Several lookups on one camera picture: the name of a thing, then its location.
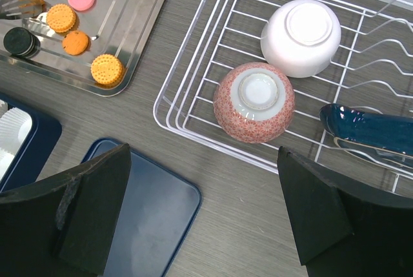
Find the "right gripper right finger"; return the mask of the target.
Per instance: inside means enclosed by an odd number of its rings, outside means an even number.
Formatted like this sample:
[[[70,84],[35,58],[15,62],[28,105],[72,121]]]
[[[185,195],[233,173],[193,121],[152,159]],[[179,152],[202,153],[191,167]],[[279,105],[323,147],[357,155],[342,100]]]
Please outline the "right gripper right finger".
[[[309,276],[412,276],[412,199],[281,147],[277,167]]]

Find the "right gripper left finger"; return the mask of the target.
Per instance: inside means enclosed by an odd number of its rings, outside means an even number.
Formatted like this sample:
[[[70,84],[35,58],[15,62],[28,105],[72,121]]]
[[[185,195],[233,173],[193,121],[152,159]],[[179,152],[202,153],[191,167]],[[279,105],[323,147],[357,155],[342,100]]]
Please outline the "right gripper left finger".
[[[104,273],[131,169],[130,146],[1,193],[1,276]]]

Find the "orange chip cookie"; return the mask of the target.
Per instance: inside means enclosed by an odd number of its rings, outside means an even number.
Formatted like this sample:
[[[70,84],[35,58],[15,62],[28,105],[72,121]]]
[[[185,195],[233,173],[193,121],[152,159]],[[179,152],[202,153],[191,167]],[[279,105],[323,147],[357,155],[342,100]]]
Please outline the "orange chip cookie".
[[[89,37],[80,30],[71,31],[62,41],[63,50],[73,56],[82,54],[87,49],[88,44]]]

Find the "metal tongs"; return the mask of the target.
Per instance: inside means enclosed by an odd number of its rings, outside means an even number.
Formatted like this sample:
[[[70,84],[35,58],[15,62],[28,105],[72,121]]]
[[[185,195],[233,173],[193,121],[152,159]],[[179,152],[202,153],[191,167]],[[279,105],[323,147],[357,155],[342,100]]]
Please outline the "metal tongs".
[[[17,20],[35,17],[43,12],[45,5],[28,4],[26,1],[1,0],[1,19]]]

